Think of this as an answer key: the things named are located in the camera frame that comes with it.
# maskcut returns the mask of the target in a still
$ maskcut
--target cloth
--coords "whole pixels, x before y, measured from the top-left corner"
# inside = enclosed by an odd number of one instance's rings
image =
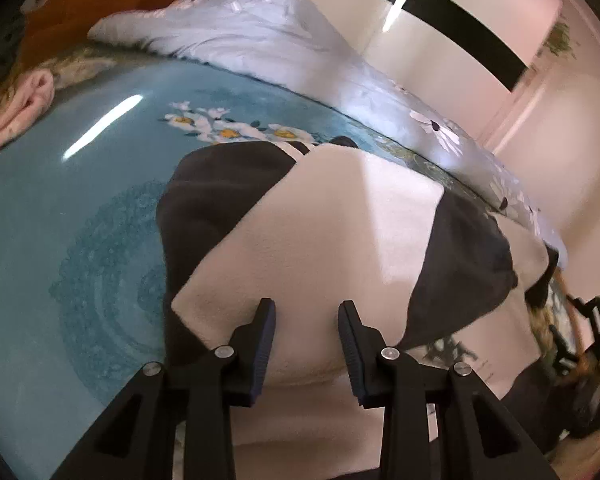
[[[467,360],[500,398],[540,357],[525,291],[550,264],[542,240],[362,150],[257,141],[197,150],[176,169],[157,221],[170,364],[225,344],[260,298],[276,301],[262,396],[232,408],[240,480],[378,467],[383,411],[351,394],[336,323],[344,300],[421,362],[430,359],[417,345],[455,337],[452,363]]]
[[[22,74],[0,106],[0,148],[26,132],[53,98],[54,79],[49,70]]]
[[[504,215],[544,238],[558,233],[518,179],[450,121],[370,66],[309,0],[176,0],[121,12],[89,38],[210,63],[325,104],[437,164]]]

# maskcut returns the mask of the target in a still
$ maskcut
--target white wall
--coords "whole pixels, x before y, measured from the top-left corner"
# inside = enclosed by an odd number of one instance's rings
[[[582,0],[563,0],[576,59],[554,65],[539,99],[495,150],[559,228],[565,279],[584,299],[600,295],[600,23]]]

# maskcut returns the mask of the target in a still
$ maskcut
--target black stripe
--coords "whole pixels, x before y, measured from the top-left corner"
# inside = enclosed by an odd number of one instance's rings
[[[462,48],[507,90],[513,90],[526,70],[524,62],[498,36],[453,1],[407,0],[402,8]]]
[[[444,34],[491,72],[507,90],[526,66],[493,32],[451,0],[407,0],[404,10]]]
[[[299,140],[290,140],[288,142],[288,144],[291,144],[296,150],[298,150],[300,153],[302,153],[303,155],[306,155],[307,153],[309,153],[309,148],[306,147],[302,142],[300,142]]]

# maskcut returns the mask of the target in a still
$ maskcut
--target wrinkled sheet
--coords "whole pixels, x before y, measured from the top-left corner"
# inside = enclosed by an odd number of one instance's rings
[[[560,252],[557,232],[520,181],[457,125],[362,59],[309,0],[176,0],[113,14],[89,38],[207,62],[287,88],[437,164]]]

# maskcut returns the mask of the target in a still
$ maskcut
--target black and white cloth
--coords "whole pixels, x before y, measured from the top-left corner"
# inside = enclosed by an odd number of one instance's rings
[[[382,410],[351,394],[336,324],[344,300],[422,362],[466,359],[536,442],[555,445],[539,427],[550,385],[526,304],[544,304],[557,254],[511,220],[351,145],[302,142],[187,155],[157,220],[170,364],[225,344],[260,298],[276,302],[262,396],[232,408],[240,480],[378,467]],[[528,383],[537,395],[527,398]]]

